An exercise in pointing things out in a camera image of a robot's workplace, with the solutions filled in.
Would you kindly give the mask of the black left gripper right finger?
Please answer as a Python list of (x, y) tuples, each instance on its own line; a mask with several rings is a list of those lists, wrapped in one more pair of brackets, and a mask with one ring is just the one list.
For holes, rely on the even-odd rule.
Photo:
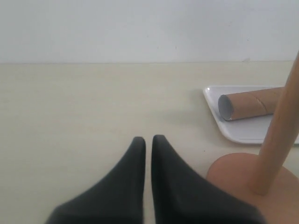
[(264, 224), (254, 206), (197, 174), (167, 138), (152, 141), (151, 185), (157, 224)]

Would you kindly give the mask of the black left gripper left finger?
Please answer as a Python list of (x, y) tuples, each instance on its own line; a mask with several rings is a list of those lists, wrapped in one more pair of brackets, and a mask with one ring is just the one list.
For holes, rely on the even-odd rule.
[(142, 224), (146, 143), (134, 137), (114, 168), (90, 189), (57, 206), (48, 224)]

